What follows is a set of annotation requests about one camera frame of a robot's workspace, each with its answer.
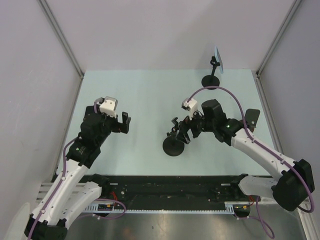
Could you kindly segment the wooden base phone stand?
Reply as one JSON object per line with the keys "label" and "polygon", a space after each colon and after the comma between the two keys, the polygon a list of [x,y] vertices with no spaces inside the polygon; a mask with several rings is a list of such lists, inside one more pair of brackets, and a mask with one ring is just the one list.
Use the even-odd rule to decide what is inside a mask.
{"label": "wooden base phone stand", "polygon": [[259,109],[253,109],[253,108],[249,108],[245,112],[244,119],[246,122],[246,126],[252,133],[254,132],[257,126],[260,113],[261,111]]}

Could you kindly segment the black stand with blue phone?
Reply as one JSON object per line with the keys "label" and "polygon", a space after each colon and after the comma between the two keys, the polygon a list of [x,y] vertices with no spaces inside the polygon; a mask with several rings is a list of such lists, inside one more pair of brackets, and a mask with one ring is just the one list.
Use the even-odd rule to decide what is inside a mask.
{"label": "black stand with blue phone", "polygon": [[217,61],[215,56],[211,57],[210,64],[212,65],[212,71],[210,75],[206,75],[202,78],[201,84],[203,87],[210,87],[209,90],[213,90],[213,87],[220,86],[220,80],[215,76],[216,69],[220,66],[220,63]]}

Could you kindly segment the light blue phone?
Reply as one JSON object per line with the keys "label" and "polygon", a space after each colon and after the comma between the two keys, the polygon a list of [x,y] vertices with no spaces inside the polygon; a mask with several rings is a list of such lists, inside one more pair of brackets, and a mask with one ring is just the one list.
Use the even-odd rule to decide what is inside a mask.
{"label": "light blue phone", "polygon": [[214,57],[216,60],[216,66],[219,69],[220,73],[223,74],[224,73],[224,66],[223,66],[223,61],[222,58],[220,56],[220,52],[217,46],[214,47]]}

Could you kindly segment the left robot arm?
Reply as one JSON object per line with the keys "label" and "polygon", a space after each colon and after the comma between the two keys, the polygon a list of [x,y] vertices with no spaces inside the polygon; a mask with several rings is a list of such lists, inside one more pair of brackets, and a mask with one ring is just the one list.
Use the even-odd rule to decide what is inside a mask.
{"label": "left robot arm", "polygon": [[129,132],[131,117],[123,112],[119,122],[111,103],[94,104],[91,109],[92,112],[86,112],[77,137],[63,149],[62,171],[29,215],[24,230],[29,240],[65,239],[72,223],[89,204],[110,196],[110,181],[99,174],[93,174],[76,195],[72,193],[101,153],[107,137],[111,133]]}

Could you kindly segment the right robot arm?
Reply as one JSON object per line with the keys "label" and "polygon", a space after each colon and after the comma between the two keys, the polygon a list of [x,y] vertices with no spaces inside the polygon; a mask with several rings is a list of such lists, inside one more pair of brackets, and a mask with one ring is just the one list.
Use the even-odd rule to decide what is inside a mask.
{"label": "right robot arm", "polygon": [[315,190],[312,167],[306,160],[294,160],[264,145],[241,121],[227,118],[217,100],[203,102],[202,114],[193,98],[184,100],[181,107],[189,112],[183,123],[193,138],[213,133],[218,141],[246,154],[270,174],[270,178],[241,174],[230,188],[235,200],[249,195],[270,198],[292,212]]}

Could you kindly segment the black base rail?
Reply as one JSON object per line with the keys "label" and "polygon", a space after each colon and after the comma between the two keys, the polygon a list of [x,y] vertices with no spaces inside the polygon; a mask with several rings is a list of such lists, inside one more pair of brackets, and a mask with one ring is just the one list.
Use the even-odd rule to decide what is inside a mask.
{"label": "black base rail", "polygon": [[242,193],[237,175],[139,176],[109,175],[107,197],[132,211],[214,211],[225,204],[251,205],[257,199]]}

